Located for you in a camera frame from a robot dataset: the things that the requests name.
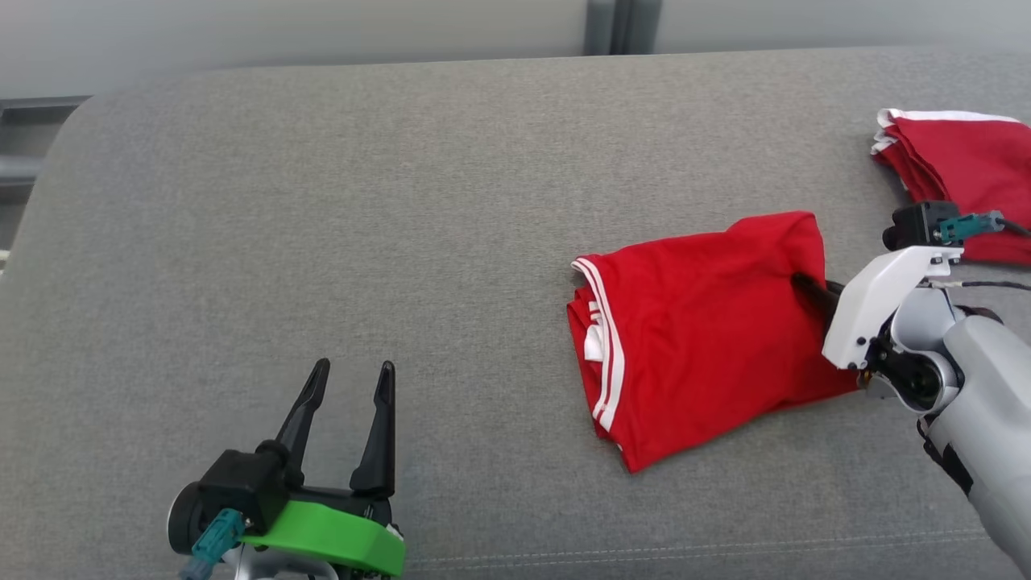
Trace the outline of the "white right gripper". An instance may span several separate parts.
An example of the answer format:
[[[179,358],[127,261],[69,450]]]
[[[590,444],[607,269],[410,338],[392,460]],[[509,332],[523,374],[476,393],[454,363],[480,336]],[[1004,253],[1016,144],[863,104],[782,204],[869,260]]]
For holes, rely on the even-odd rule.
[[[906,247],[876,257],[846,286],[792,275],[796,297],[827,333],[822,356],[841,370],[865,367],[868,346],[860,339],[875,338],[922,280],[946,278],[964,252],[964,247]]]

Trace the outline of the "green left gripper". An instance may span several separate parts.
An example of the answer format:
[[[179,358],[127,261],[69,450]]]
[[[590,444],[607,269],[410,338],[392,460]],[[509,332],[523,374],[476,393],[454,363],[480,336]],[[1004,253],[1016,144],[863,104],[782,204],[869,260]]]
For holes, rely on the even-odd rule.
[[[277,434],[287,485],[304,484],[302,463],[330,368],[330,360],[317,360]],[[280,573],[309,580],[402,576],[408,547],[390,503],[396,492],[396,367],[390,360],[383,361],[373,404],[371,432],[350,477],[353,493],[315,488],[289,500],[268,532],[242,538],[240,580],[274,580]]]

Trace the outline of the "red jersey white trim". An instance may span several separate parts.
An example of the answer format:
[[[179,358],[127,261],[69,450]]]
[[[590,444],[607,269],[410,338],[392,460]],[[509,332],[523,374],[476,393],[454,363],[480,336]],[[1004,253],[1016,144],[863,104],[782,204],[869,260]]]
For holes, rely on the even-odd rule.
[[[597,437],[637,473],[768,414],[855,391],[822,356],[824,319],[796,293],[826,286],[813,213],[575,258],[567,305]]]

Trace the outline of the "red shorts white stripe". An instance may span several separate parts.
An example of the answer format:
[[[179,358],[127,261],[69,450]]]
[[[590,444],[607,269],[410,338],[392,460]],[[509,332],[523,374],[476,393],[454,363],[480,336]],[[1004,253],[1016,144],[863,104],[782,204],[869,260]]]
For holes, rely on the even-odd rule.
[[[988,234],[965,258],[1031,267],[1031,127],[975,111],[882,109],[872,155],[914,202],[949,201],[962,213],[998,210],[1030,234]]]

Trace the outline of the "grey floor tube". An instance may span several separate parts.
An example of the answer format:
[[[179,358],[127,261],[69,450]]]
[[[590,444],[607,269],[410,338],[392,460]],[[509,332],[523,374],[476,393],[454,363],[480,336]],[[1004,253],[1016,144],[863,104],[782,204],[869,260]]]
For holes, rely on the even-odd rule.
[[[0,186],[30,186],[42,168],[43,158],[33,155],[0,155]]]

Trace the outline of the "dark grey partition rail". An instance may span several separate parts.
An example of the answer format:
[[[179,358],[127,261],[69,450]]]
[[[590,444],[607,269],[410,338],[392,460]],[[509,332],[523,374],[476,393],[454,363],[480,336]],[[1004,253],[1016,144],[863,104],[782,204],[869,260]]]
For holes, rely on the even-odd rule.
[[[88,99],[89,96],[0,99],[0,115],[18,114],[19,111],[71,111]]]

